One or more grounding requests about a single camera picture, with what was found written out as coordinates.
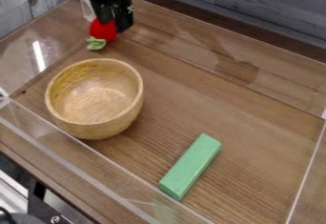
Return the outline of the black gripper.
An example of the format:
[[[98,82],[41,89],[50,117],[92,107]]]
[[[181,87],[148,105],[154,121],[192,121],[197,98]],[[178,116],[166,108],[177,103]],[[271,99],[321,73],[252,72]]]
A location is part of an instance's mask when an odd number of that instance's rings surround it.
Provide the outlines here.
[[[125,32],[134,25],[134,9],[132,0],[92,0],[96,10],[96,16],[102,24],[114,20],[117,22],[118,32]]]

